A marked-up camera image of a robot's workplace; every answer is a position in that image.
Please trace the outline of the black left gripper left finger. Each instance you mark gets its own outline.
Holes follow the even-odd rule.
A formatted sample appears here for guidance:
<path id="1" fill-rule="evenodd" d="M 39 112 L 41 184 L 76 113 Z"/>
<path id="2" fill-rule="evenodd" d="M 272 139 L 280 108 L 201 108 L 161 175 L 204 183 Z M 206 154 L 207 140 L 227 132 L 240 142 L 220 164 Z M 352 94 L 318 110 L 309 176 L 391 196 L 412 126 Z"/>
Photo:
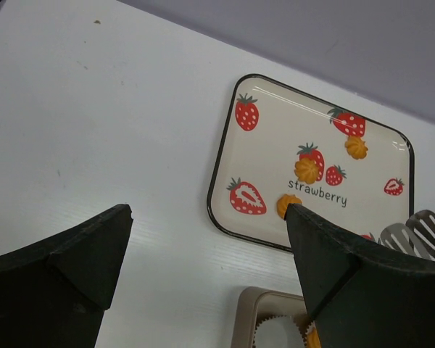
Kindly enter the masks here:
<path id="1" fill-rule="evenodd" d="M 133 225 L 127 204 L 0 256 L 0 347 L 94 347 Z"/>

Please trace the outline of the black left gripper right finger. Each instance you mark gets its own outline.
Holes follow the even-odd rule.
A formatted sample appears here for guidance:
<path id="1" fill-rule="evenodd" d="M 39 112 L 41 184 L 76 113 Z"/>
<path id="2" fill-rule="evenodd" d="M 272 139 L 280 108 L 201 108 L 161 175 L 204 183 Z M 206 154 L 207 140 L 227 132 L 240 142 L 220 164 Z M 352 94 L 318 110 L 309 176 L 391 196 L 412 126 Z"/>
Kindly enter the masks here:
<path id="1" fill-rule="evenodd" d="M 435 347 L 435 262 L 394 251 L 299 204 L 286 224 L 322 347 Z"/>

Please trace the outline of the orange swirl cookie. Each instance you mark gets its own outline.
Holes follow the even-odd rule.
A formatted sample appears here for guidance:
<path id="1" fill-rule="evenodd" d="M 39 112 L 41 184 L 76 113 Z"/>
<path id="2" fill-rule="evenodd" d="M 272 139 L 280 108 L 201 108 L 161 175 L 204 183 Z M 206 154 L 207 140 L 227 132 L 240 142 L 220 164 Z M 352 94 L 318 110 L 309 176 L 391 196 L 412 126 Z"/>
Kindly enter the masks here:
<path id="1" fill-rule="evenodd" d="M 285 220 L 286 219 L 286 211 L 290 204 L 300 204 L 302 205 L 302 200 L 293 194 L 284 194 L 279 198 L 279 200 L 276 203 L 276 210 L 278 213 L 278 216 Z"/>
<path id="2" fill-rule="evenodd" d="M 306 348 L 321 348 L 321 343 L 318 335 L 318 330 L 315 323 L 312 322 L 305 332 L 305 347 Z"/>
<path id="3" fill-rule="evenodd" d="M 347 154 L 355 160 L 363 160 L 367 157 L 368 147 L 358 136 L 349 136 L 344 143 Z"/>
<path id="4" fill-rule="evenodd" d="M 295 163 L 294 174 L 299 182 L 313 184 L 318 178 L 319 169 L 313 160 L 303 158 Z"/>

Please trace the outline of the silver metal tongs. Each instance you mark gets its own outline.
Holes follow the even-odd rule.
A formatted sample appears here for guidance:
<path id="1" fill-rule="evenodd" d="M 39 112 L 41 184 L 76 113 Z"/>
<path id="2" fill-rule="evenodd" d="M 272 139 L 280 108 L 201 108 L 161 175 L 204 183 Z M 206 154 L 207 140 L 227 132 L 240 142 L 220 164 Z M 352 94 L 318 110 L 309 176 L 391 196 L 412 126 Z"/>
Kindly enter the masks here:
<path id="1" fill-rule="evenodd" d="M 382 230 L 378 243 L 395 251 L 435 262 L 435 213 L 421 210 L 405 224 L 394 223 Z"/>

